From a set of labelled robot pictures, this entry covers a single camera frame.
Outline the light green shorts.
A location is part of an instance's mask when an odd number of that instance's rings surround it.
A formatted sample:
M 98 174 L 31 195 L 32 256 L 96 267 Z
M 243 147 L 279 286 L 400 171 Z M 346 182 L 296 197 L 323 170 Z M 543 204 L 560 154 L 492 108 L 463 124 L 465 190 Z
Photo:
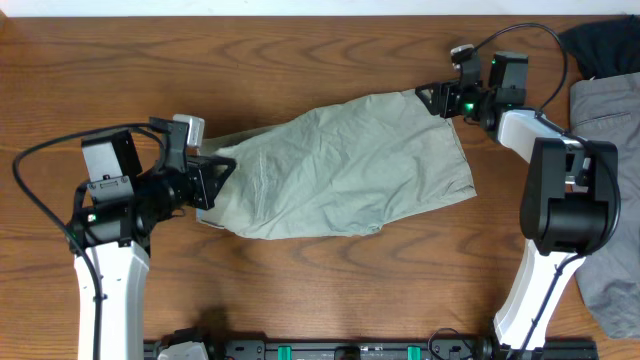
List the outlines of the light green shorts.
M 197 221 L 244 238 L 365 236 L 476 194 L 452 121 L 413 90 L 206 139 L 200 151 L 236 168 Z

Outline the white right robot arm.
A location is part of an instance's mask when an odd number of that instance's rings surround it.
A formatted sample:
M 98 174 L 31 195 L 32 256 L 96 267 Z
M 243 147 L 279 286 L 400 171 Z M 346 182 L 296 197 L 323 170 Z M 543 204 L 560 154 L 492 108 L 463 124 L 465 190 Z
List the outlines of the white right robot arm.
M 481 80 L 478 49 L 452 49 L 459 77 L 416 88 L 427 110 L 461 116 L 528 164 L 519 211 L 526 239 L 506 302 L 492 320 L 493 359 L 542 359 L 546 329 L 570 278 L 612 237 L 621 210 L 618 151 L 554 124 L 525 104 L 528 58 L 498 52 Z

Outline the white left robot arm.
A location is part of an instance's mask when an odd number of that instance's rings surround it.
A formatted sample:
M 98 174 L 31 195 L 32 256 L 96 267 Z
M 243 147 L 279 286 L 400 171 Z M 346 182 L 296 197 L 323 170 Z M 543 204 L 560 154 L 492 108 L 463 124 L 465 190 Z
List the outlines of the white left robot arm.
M 80 293 L 79 358 L 143 358 L 151 232 L 186 206 L 213 208 L 236 167 L 231 158 L 198 155 L 204 126 L 203 119 L 182 114 L 140 125 L 160 143 L 149 170 L 132 137 L 137 127 L 83 136 L 89 179 L 76 190 L 67 225 Z

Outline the black garment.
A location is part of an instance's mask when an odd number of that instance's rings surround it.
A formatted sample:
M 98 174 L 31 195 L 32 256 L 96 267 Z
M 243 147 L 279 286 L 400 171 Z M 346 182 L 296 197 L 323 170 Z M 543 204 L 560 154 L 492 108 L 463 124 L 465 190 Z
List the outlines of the black garment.
M 559 35 L 585 79 L 601 79 L 639 71 L 639 17 L 592 22 Z

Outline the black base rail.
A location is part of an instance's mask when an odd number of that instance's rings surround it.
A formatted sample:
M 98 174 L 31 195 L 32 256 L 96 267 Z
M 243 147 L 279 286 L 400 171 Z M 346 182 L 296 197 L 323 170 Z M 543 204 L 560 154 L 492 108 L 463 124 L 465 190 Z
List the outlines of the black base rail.
M 217 341 L 195 328 L 143 343 L 144 360 L 486 360 L 515 359 L 488 337 L 438 331 L 424 342 Z

